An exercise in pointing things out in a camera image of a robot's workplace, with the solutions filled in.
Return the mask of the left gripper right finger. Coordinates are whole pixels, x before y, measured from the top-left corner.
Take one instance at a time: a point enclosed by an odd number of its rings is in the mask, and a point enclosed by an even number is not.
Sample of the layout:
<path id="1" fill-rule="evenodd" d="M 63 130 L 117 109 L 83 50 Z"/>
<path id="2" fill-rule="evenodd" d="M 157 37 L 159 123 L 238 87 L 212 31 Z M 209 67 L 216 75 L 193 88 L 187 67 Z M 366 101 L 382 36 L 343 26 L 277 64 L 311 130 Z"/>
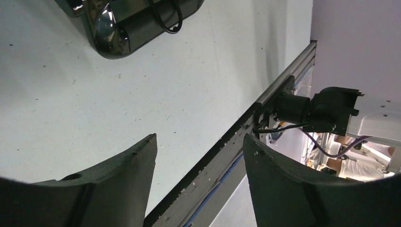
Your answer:
<path id="1" fill-rule="evenodd" d="M 401 177 L 358 182 L 309 168 L 246 134 L 243 155 L 259 227 L 398 227 Z"/>

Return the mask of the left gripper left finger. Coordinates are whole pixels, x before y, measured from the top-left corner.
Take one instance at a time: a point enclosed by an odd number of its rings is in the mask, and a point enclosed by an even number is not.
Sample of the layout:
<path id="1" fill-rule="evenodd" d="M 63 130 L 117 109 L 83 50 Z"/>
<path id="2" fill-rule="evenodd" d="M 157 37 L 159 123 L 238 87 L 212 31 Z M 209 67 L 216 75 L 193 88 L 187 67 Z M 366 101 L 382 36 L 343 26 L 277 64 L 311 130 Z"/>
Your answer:
<path id="1" fill-rule="evenodd" d="M 61 180 L 0 180 L 3 227 L 140 227 L 157 156 L 150 134 L 127 150 Z"/>

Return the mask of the black poker set case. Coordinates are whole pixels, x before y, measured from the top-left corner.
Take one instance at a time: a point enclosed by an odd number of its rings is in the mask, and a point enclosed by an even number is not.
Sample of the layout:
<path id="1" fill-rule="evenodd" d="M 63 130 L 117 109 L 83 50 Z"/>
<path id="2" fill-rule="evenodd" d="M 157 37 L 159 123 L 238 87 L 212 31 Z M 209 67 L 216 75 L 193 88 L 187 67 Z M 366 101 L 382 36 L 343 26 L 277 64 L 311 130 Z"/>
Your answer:
<path id="1" fill-rule="evenodd" d="M 163 33 L 175 35 L 201 0 L 58 0 L 78 18 L 90 45 L 110 60 L 127 57 Z"/>

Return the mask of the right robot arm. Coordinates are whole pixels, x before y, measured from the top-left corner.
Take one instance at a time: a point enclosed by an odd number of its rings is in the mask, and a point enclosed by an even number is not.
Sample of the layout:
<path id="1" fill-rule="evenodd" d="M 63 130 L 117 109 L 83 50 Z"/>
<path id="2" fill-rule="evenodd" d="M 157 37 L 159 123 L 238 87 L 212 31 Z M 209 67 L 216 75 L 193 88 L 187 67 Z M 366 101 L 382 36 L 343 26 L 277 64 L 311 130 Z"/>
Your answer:
<path id="1" fill-rule="evenodd" d="M 400 101 L 357 89 L 328 87 L 313 98 L 282 92 L 273 101 L 273 113 L 305 132 L 353 136 L 391 147 L 401 145 Z"/>

